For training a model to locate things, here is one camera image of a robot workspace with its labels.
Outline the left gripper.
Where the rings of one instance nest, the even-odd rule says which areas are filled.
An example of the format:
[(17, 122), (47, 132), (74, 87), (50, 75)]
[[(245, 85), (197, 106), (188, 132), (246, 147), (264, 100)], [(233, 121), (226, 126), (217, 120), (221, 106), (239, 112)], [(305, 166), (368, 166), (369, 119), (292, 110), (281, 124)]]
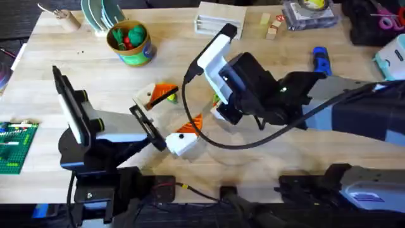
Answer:
[(169, 83), (152, 83), (138, 91), (130, 107), (130, 114), (96, 110), (86, 91), (74, 92), (74, 165), (76, 167), (117, 167), (133, 155), (152, 144), (163, 151), (182, 156), (193, 147), (202, 129), (200, 113), (191, 122), (172, 132), (166, 138), (147, 118), (142, 108), (149, 111), (157, 104), (170, 99), (175, 102), (178, 86)]

